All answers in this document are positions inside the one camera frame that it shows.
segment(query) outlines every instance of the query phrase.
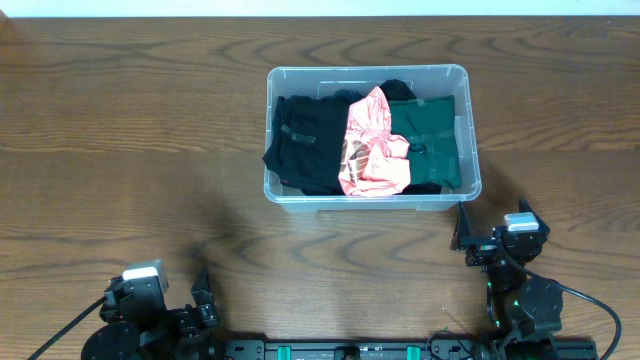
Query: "storage box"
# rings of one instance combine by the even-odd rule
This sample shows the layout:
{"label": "storage box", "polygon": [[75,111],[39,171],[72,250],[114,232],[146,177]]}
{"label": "storage box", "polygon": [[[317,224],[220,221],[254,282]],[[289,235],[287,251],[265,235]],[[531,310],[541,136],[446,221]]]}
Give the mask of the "storage box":
{"label": "storage box", "polygon": [[271,146],[272,118],[278,96],[305,95],[314,99],[349,89],[366,96],[386,80],[404,81],[418,98],[455,96],[455,137],[458,144],[462,186],[442,188],[439,195],[393,195],[384,197],[306,196],[300,190],[282,186],[277,174],[264,169],[264,194],[287,211],[347,209],[446,210],[458,201],[480,195],[482,180],[478,164],[476,135],[471,112],[469,76],[460,65],[363,66],[363,67],[278,67],[267,77],[267,134],[265,150]]}

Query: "pink cloth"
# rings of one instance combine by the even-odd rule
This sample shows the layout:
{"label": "pink cloth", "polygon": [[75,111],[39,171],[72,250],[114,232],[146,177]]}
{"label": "pink cloth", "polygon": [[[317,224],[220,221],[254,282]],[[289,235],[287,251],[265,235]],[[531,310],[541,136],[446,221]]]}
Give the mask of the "pink cloth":
{"label": "pink cloth", "polygon": [[391,111],[375,87],[351,104],[342,147],[338,180],[346,195],[386,196],[402,192],[411,182],[409,142],[391,135]]}

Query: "black cloth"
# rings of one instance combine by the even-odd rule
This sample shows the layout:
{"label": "black cloth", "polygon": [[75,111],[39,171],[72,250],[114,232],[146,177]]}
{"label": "black cloth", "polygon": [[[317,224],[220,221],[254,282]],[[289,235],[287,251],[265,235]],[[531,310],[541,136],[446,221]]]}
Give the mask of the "black cloth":
{"label": "black cloth", "polygon": [[342,143],[349,106],[361,98],[348,90],[320,100],[278,97],[273,141],[262,158],[267,169],[278,174],[283,185],[307,195],[343,194],[338,182]]}
{"label": "black cloth", "polygon": [[[387,101],[409,101],[415,100],[416,95],[409,89],[404,81],[400,80],[387,80],[380,89],[384,93],[384,97]],[[431,182],[423,184],[409,185],[402,190],[401,195],[428,195],[428,194],[440,194],[442,186]]]}

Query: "dark green cloth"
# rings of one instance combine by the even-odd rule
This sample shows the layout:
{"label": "dark green cloth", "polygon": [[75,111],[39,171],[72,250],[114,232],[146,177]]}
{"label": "dark green cloth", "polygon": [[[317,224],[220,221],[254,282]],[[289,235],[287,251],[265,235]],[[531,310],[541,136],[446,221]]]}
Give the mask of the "dark green cloth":
{"label": "dark green cloth", "polygon": [[409,147],[411,184],[426,182],[460,187],[460,164],[454,135],[455,100],[389,101],[391,133],[402,135]]}

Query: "green strip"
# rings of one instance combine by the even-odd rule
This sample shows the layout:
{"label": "green strip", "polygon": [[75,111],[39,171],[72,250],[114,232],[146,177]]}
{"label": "green strip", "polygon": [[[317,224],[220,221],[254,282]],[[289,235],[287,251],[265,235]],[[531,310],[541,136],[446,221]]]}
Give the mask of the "green strip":
{"label": "green strip", "polygon": [[420,360],[420,348],[417,346],[407,346],[407,360]]}
{"label": "green strip", "polygon": [[291,347],[278,346],[278,360],[291,360]]}

